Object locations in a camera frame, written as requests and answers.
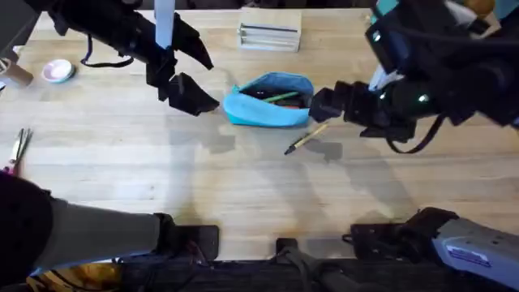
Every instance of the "scissors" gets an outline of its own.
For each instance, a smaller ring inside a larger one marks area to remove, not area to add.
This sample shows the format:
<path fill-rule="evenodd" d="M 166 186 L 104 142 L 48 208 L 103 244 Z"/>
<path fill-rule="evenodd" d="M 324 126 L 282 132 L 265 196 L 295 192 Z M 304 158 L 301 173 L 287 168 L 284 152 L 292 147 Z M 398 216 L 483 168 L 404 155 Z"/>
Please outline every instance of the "scissors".
<path fill-rule="evenodd" d="M 19 131 L 15 141 L 15 146 L 13 147 L 13 152 L 9 158 L 9 161 L 7 162 L 7 165 L 2 169 L 3 172 L 13 176 L 18 176 L 19 163 L 24 156 L 25 149 L 27 147 L 28 141 L 31 139 L 31 136 L 32 131 L 29 128 L 22 128 Z"/>

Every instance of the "yellow object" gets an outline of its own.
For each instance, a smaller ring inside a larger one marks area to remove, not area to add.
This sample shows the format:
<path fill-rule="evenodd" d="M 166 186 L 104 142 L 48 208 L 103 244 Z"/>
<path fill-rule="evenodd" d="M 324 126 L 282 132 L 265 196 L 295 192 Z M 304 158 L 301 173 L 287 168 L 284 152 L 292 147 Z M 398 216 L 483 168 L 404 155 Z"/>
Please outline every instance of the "yellow object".
<path fill-rule="evenodd" d="M 47 282 L 57 292 L 69 292 L 71 290 L 111 292 L 114 290 L 106 289 L 106 287 L 118 286 L 121 278 L 120 268 L 116 264 L 83 264 L 56 272 L 58 274 L 52 271 L 47 272 L 42 278 L 48 279 Z"/>
<path fill-rule="evenodd" d="M 321 131 L 323 131 L 327 127 L 328 127 L 327 123 L 322 124 L 319 127 L 317 127 L 317 129 L 315 129 L 315 131 L 313 131 L 312 133 L 308 133 L 308 134 L 304 135 L 296 144 L 294 144 L 295 148 L 299 148 L 299 147 L 303 146 L 306 142 L 308 142 L 308 140 L 315 137 L 317 134 L 319 134 Z"/>
<path fill-rule="evenodd" d="M 317 127 L 315 130 L 313 130 L 310 133 L 305 134 L 303 137 L 299 138 L 296 142 L 294 142 L 292 145 L 289 146 L 288 149 L 285 151 L 285 155 L 291 154 L 294 152 L 297 148 L 303 146 L 308 140 L 310 140 L 312 137 L 315 137 L 317 134 L 319 134 L 321 131 L 326 129 L 328 127 L 328 123 L 324 123 Z"/>
<path fill-rule="evenodd" d="M 484 18 L 493 12 L 495 0 L 464 0 L 463 4 Z"/>

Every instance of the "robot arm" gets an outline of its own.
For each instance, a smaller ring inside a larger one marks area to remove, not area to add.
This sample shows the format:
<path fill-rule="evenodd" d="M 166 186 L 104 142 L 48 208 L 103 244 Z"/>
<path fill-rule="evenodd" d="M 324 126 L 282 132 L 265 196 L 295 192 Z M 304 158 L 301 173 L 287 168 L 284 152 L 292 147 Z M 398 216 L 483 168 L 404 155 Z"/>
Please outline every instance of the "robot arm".
<path fill-rule="evenodd" d="M 429 261 L 519 290 L 519 237 L 425 208 L 403 224 L 354 224 L 345 241 L 360 260 Z"/>
<path fill-rule="evenodd" d="M 0 186 L 0 288 L 32 274 L 99 260 L 154 263 L 218 255 L 215 225 L 180 226 L 168 214 L 70 204 L 3 172 Z"/>
<path fill-rule="evenodd" d="M 174 13 L 174 0 L 156 0 L 157 9 L 160 9 L 156 12 L 157 25 L 160 25 L 158 29 L 135 11 L 142 0 L 131 4 L 122 0 L 17 1 L 29 5 L 34 11 L 33 15 L 48 11 L 56 31 L 62 36 L 68 29 L 86 34 L 89 44 L 87 55 L 91 53 L 92 38 L 95 38 L 113 47 L 119 56 L 131 57 L 126 62 L 102 63 L 91 67 L 122 67 L 135 58 L 146 63 L 146 82 L 157 88 L 159 100 L 169 100 L 169 106 L 195 116 L 219 106 L 219 102 L 204 92 L 189 75 L 175 75 L 175 51 L 188 54 L 208 70 L 212 69 L 212 62 L 199 33 Z M 11 35 L 2 38 L 1 51 L 22 27 L 19 26 Z M 86 59 L 82 63 L 88 66 Z"/>
<path fill-rule="evenodd" d="M 323 122 L 343 115 L 366 129 L 362 137 L 394 142 L 414 137 L 421 118 L 436 116 L 430 132 L 410 153 L 422 150 L 448 118 L 458 126 L 476 112 L 504 127 L 519 127 L 519 41 L 515 23 L 506 23 L 487 38 L 475 40 L 482 20 L 449 10 L 444 0 L 400 0 L 378 16 L 366 38 L 387 73 L 399 76 L 381 88 L 338 81 L 312 100 L 310 116 Z"/>

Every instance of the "blue pencil case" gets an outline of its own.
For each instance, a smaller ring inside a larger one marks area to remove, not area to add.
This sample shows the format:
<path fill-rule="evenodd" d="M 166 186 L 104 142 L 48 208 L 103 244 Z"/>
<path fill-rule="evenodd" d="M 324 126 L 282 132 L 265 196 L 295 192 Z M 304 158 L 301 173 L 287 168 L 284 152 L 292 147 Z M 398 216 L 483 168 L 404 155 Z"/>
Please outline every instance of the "blue pencil case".
<path fill-rule="evenodd" d="M 261 85 L 299 92 L 308 100 L 314 95 L 314 86 L 303 75 L 270 72 L 242 87 L 233 86 L 223 101 L 223 109 L 235 125 L 259 127 L 292 127 L 308 122 L 309 109 L 287 109 L 240 93 L 250 86 Z"/>

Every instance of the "green pencil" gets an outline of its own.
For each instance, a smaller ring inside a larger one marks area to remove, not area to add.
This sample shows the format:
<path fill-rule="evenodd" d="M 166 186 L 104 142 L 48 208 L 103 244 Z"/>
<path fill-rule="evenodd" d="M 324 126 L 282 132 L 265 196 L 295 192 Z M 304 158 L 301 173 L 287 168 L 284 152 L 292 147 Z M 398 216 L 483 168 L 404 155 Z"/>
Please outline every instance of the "green pencil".
<path fill-rule="evenodd" d="M 288 92 L 288 93 L 281 94 L 281 95 L 278 95 L 278 96 L 265 98 L 263 101 L 265 101 L 265 102 L 280 101 L 280 100 L 288 98 L 288 97 L 295 97 L 298 94 L 299 94 L 299 92 Z"/>

